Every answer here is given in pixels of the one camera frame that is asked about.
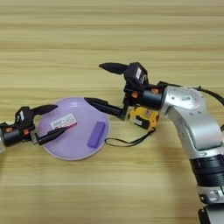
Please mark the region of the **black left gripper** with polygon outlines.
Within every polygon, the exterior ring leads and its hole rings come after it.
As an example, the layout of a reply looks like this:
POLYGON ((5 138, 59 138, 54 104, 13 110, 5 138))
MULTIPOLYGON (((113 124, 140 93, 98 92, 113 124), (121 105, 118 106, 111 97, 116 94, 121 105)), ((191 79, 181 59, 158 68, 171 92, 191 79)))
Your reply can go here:
MULTIPOLYGON (((58 106, 54 104, 42 105, 32 109, 35 116, 42 116, 53 110, 58 106)), ((47 144, 67 130, 67 127, 61 127, 49 131, 46 135, 39 137, 36 132, 35 124, 23 127, 18 124, 8 124, 6 122, 0 123, 0 144, 3 147, 11 147, 15 144, 31 141, 33 144, 47 144)))

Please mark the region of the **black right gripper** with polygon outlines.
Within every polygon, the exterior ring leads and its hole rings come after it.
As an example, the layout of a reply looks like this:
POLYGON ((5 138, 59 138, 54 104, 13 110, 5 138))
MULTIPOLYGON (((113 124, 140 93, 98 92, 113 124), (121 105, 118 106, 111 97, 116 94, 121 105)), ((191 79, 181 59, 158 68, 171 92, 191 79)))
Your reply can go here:
MULTIPOLYGON (((99 67, 112 74, 123 74, 129 66, 121 63, 106 62, 100 64, 99 67)), ((141 92, 126 84, 123 89, 122 109, 98 98, 85 97, 84 100, 99 111, 124 120, 129 107, 144 107, 159 111, 162 108, 165 88, 166 85, 148 84, 143 88, 143 92, 141 92)))

